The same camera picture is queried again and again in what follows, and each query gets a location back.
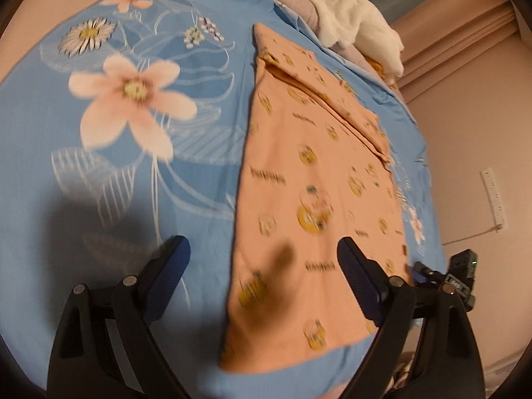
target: pink wall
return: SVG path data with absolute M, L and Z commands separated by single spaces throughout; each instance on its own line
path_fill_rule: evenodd
M 495 225 L 491 167 L 508 227 L 446 246 L 479 255 L 470 320 L 484 366 L 532 338 L 532 52 L 510 36 L 409 103 L 429 146 L 442 241 Z

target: metal bolt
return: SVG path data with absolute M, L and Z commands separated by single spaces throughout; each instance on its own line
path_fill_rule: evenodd
M 451 284 L 443 284 L 442 285 L 442 291 L 444 293 L 453 295 L 454 293 L 456 293 L 457 289 L 455 287 L 453 287 Z
M 85 285 L 78 284 L 74 287 L 73 291 L 74 291 L 74 294 L 80 295 L 83 291 L 85 291 Z
M 399 276 L 392 276 L 389 278 L 390 285 L 393 287 L 400 288 L 404 285 L 403 279 L 401 279 Z
M 137 283 L 137 277 L 136 276 L 127 276 L 124 278 L 122 283 L 127 287 L 132 287 L 134 284 Z

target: blue gripper pad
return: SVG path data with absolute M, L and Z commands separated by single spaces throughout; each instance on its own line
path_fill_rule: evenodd
M 139 284 L 144 305 L 143 320 L 148 327 L 163 316 L 190 259 L 191 245 L 188 240 L 185 237 L 173 237 L 163 245 L 160 257 L 151 260 L 140 274 L 139 282 L 144 279 L 144 283 Z
M 362 313 L 380 327 L 384 322 L 382 303 L 389 292 L 386 274 L 377 262 L 364 256 L 351 237 L 344 237 L 338 242 L 336 253 Z

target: cable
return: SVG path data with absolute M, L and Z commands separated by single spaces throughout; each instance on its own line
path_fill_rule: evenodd
M 481 235 L 489 234 L 490 232 L 493 232 L 493 231 L 500 231 L 501 229 L 502 229 L 502 225 L 501 224 L 499 224 L 497 226 L 492 226 L 487 231 L 479 232 L 478 234 L 473 234 L 473 235 L 470 235 L 469 237 L 459 238 L 458 240 L 448 241 L 446 243 L 443 243 L 442 246 L 451 245 L 453 243 L 459 243 L 461 241 L 469 240 L 470 238 L 474 238 L 474 237 L 480 237 Z

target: pink curtain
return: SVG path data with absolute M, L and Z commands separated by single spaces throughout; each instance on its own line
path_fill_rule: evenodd
M 510 0 L 427 0 L 392 26 L 405 45 L 406 102 L 518 31 Z

